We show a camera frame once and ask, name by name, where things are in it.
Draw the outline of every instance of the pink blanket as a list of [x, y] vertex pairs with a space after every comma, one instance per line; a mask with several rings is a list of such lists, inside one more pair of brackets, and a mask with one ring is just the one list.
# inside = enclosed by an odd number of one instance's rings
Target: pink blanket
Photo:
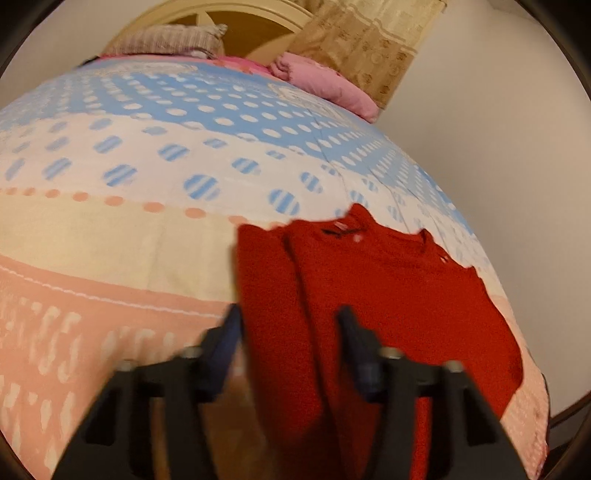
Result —
[[314, 60], [286, 52], [278, 56], [269, 69], [277, 78], [339, 105], [370, 123], [378, 118], [378, 106], [367, 93]]

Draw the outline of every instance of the bolt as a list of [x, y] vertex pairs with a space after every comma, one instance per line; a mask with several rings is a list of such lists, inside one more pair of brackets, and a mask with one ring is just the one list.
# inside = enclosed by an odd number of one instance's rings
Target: bolt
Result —
[[122, 360], [117, 365], [117, 370], [119, 372], [131, 372], [137, 366], [138, 366], [138, 364], [134, 360]]
[[188, 346], [183, 348], [183, 350], [181, 351], [181, 357], [183, 358], [198, 358], [201, 356], [201, 348], [198, 346]]
[[404, 356], [402, 350], [399, 350], [393, 346], [383, 346], [379, 350], [379, 354], [380, 356], [389, 358], [390, 360], [400, 360]]
[[464, 365], [459, 360], [449, 360], [445, 362], [444, 366], [453, 374], [458, 374], [464, 371]]

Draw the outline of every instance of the curtain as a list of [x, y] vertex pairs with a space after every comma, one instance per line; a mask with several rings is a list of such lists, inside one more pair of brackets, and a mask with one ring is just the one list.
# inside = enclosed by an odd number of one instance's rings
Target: curtain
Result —
[[289, 51], [326, 65], [380, 108], [392, 98], [443, 0], [296, 0], [314, 17]]

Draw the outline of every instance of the pillow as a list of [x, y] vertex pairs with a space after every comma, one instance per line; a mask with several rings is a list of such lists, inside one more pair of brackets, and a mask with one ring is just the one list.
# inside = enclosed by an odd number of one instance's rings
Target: pillow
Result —
[[223, 55], [222, 37], [227, 25], [192, 27], [187, 25], [152, 25], [125, 35], [104, 52], [104, 56], [136, 54], [192, 55], [207, 58]]

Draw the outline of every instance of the wooden headboard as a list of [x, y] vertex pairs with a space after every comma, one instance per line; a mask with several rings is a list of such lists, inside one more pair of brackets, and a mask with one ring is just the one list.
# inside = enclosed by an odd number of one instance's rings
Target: wooden headboard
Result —
[[223, 37], [226, 55], [269, 65], [310, 18], [311, 13], [289, 0], [169, 0], [133, 20], [107, 48], [150, 25], [223, 23], [228, 26]]

